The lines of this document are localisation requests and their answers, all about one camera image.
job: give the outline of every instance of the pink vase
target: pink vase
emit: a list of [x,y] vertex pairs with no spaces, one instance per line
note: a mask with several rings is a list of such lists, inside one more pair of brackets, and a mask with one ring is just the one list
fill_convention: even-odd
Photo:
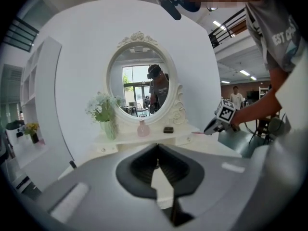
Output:
[[148,136],[150,134],[150,128],[145,124],[144,120],[140,120],[140,125],[137,129],[137,133],[139,137]]

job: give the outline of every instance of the gray robotic device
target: gray robotic device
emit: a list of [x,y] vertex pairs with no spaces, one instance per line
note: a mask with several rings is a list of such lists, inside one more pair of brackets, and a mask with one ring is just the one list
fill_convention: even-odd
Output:
[[[50,230],[255,230],[301,187],[306,135],[303,130],[279,137],[251,159],[162,144],[126,150],[85,163],[44,191],[38,205],[25,204]],[[151,188],[157,159],[174,188],[170,217]]]

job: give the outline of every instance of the person in white shirt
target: person in white shirt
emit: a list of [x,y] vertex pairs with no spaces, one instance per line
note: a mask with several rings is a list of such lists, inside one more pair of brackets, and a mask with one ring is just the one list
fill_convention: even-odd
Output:
[[239,93],[239,88],[237,86],[233,87],[233,93],[230,95],[230,101],[234,103],[237,110],[240,110],[241,107],[244,108],[244,98],[242,94]]

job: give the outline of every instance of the oval mirror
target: oval mirror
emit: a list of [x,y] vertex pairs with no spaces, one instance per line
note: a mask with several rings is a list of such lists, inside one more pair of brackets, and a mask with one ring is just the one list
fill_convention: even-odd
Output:
[[169,91],[166,63],[154,50],[135,46],[123,51],[111,66],[110,88],[122,98],[129,116],[147,118],[164,105]]

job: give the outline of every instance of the black metal railing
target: black metal railing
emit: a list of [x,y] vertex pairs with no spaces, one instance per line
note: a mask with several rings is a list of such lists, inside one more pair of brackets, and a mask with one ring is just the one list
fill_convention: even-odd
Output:
[[38,33],[39,31],[34,27],[16,17],[10,24],[9,29],[3,38],[3,43],[30,52]]
[[208,36],[213,48],[217,47],[222,41],[235,37],[236,34],[246,30],[246,12],[245,8],[231,16],[228,20],[217,27]]

